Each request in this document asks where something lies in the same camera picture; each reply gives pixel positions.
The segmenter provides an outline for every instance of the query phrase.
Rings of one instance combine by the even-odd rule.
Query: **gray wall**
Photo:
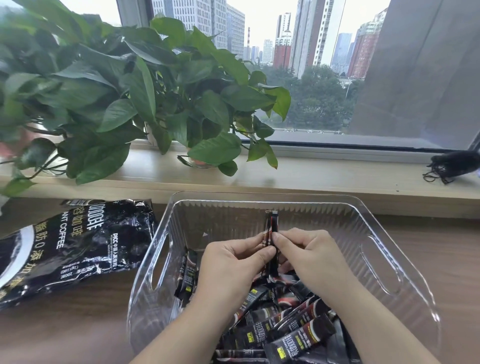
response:
[[[480,131],[479,32],[479,0],[392,0],[349,133],[468,148]]]

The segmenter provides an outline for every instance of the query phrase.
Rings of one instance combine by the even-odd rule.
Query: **right hand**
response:
[[[333,309],[346,290],[358,285],[338,245],[325,230],[293,228],[274,233],[273,241],[288,259],[280,271],[288,270],[291,264],[300,280]]]

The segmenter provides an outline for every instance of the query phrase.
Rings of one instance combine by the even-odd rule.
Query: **black packaging bag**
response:
[[[120,200],[78,206],[0,239],[0,309],[138,267],[155,227],[147,202]]]

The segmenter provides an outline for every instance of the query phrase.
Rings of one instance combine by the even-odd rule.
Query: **hand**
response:
[[[213,308],[227,325],[247,297],[253,277],[275,256],[274,247],[262,249],[262,238],[263,233],[208,244],[192,303],[202,301],[199,306]]]
[[[335,240],[325,230],[291,229],[273,234],[280,249],[280,272],[293,268],[300,280],[330,307],[351,285],[358,284]]]

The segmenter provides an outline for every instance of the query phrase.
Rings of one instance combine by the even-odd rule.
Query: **windowsill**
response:
[[[427,168],[420,164],[279,157],[275,170],[265,159],[246,163],[241,155],[236,160],[239,171],[227,177],[218,169],[188,168],[177,154],[132,149],[124,166],[104,180],[76,186],[65,177],[41,174],[22,196],[166,203],[178,191],[341,193],[359,197],[377,214],[480,218],[480,178],[475,173],[445,186],[425,182]],[[10,174],[10,167],[1,165],[0,183]]]

